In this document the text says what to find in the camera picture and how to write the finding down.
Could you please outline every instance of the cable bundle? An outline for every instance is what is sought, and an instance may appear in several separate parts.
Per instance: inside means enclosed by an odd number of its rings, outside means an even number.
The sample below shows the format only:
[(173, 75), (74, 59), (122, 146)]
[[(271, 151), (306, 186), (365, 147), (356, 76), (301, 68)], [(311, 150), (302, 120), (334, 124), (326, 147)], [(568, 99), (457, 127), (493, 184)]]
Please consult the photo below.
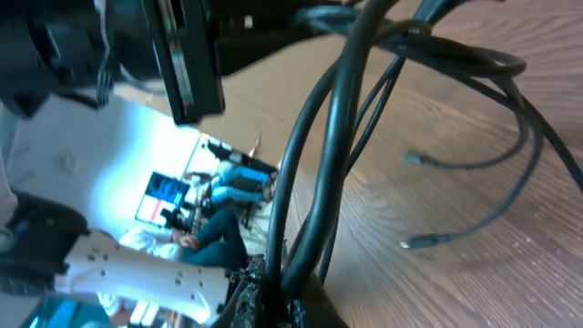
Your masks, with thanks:
[[(337, 177), (346, 176), (363, 151), (407, 58), (450, 76), (510, 109), (517, 118), (519, 131), (517, 141), (510, 149), (487, 161), (447, 163), (422, 154), (409, 153), (409, 162), (437, 169), (486, 169), (516, 155), (526, 145), (529, 130), (533, 132), (534, 143), (525, 171), (498, 209), (465, 231), (416, 236), (402, 243), (403, 247), (431, 247), (467, 238), (498, 219), (514, 203), (532, 175), (542, 152), (543, 137), (553, 145), (571, 176), (583, 190), (583, 172), (564, 142), (534, 106), (520, 94), (512, 81), (512, 77), (525, 71), (526, 63), (519, 57), (495, 50), (466, 46), (431, 36), (431, 26), (423, 21), (388, 21), (384, 15), (396, 2), (370, 0), (362, 12), (348, 6), (319, 6), (305, 9), (294, 18), (297, 24), (346, 35), (348, 40), (342, 55), (328, 68), (306, 100), (283, 157), (273, 200), (266, 258), (268, 283), (270, 287), (281, 290), (282, 296), (299, 296), (325, 248), (319, 277), (323, 283), (332, 257), (343, 191), (343, 179)], [(435, 21), (435, 18), (429, 17), (422, 19), (432, 23)], [(374, 45), (396, 53), (397, 58), (381, 76), (357, 112), (364, 68)], [(490, 79), (502, 92), (479, 82), (475, 77)], [(355, 133), (364, 114), (381, 89), (383, 93), (376, 109), (351, 152)], [(291, 247), (284, 274), (281, 274), (281, 248), (293, 181), (312, 123), (330, 91), (330, 113), (313, 204)]]

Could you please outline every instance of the seated person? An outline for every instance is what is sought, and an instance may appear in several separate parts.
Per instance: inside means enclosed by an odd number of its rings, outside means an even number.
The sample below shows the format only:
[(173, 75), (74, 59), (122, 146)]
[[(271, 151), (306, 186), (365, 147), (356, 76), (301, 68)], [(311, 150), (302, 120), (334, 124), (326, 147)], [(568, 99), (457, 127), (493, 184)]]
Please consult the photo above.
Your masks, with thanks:
[[(233, 271), (246, 267), (249, 260), (237, 218), (226, 208), (214, 213), (195, 235), (174, 229), (170, 233), (157, 234), (134, 228), (123, 235), (119, 243), (165, 259)], [(122, 300), (104, 293), (98, 293), (97, 296), (113, 324), (129, 324), (132, 311), (138, 302)]]
[[(273, 199), (274, 183), (277, 171), (271, 175), (247, 167), (238, 166), (211, 176), (209, 173), (190, 172), (184, 175), (185, 180), (197, 176), (202, 184), (199, 194), (199, 202), (209, 200), (210, 205), (218, 208), (228, 202), (260, 202)], [(246, 179), (258, 182), (262, 190), (258, 192), (239, 190), (232, 186), (236, 179)]]

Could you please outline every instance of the jeans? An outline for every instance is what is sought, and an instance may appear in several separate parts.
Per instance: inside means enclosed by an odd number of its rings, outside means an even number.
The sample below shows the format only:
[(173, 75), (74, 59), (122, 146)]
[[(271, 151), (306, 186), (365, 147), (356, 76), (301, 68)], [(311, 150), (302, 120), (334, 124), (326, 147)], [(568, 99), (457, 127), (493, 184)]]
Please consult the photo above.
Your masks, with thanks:
[(247, 266), (249, 258), (239, 223), (232, 210), (215, 212), (209, 222), (197, 233), (199, 247), (182, 250), (180, 261), (207, 267), (221, 267), (237, 271)]
[(262, 192), (250, 192), (232, 187), (231, 184), (235, 179), (248, 179), (261, 184), (268, 184), (270, 176), (265, 172), (247, 167), (230, 169), (219, 175), (219, 178), (212, 183), (210, 204), (220, 205), (227, 200), (235, 202), (260, 202), (263, 200)]

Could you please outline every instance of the wall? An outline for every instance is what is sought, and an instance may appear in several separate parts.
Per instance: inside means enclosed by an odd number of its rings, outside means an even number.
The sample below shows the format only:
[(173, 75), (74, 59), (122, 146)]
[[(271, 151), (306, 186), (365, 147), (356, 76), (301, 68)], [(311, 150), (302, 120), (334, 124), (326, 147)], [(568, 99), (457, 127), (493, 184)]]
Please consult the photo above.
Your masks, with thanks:
[[(136, 224), (152, 171), (181, 176), (198, 138), (195, 129), (117, 97), (98, 112), (51, 98), (19, 123), (7, 176), (13, 189), (71, 206), (92, 228), (118, 236)], [(16, 327), (35, 303), (0, 294), (0, 327)]]

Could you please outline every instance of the white shirt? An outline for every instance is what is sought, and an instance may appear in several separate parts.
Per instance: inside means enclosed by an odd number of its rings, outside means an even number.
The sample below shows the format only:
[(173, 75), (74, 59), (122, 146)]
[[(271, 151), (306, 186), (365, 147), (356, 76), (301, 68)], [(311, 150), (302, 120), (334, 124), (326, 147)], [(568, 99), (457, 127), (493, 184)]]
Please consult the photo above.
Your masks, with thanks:
[[(171, 234), (172, 231), (168, 230), (156, 233), (133, 228), (119, 239), (119, 243), (162, 259), (177, 260), (180, 256), (180, 246), (175, 242), (170, 242)], [(122, 306), (127, 311), (131, 311), (138, 304), (137, 300), (121, 299), (116, 295), (101, 292), (97, 293), (97, 297), (108, 316), (116, 314)]]

